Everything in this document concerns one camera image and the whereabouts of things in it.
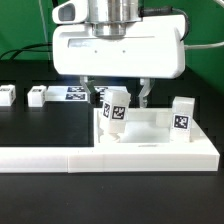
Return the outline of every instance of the white block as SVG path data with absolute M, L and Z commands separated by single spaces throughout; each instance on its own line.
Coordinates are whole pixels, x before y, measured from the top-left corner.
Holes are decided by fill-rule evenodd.
M 14 85 L 2 85 L 0 87 L 0 106 L 11 106 L 16 99 Z
M 175 97 L 173 101 L 173 118 L 170 129 L 170 141 L 190 142 L 191 124 L 194 112 L 194 98 Z
M 33 86 L 27 94 L 29 107 L 42 107 L 46 101 L 46 86 Z
M 106 133 L 123 133 L 125 130 L 131 94 L 120 90 L 105 90 L 100 128 Z
M 193 117 L 194 102 L 194 98 L 176 96 L 173 101 L 172 111 L 176 114 Z

